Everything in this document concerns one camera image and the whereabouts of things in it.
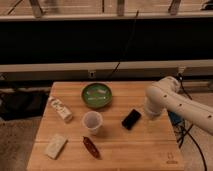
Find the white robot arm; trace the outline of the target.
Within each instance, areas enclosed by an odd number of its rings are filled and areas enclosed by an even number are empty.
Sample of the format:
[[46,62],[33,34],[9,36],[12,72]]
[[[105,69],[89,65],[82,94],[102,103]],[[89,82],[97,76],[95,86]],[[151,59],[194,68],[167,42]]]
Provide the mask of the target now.
[[213,107],[179,95],[179,89],[180,83],[172,76],[152,83],[145,91],[144,112],[156,118],[167,109],[213,135]]

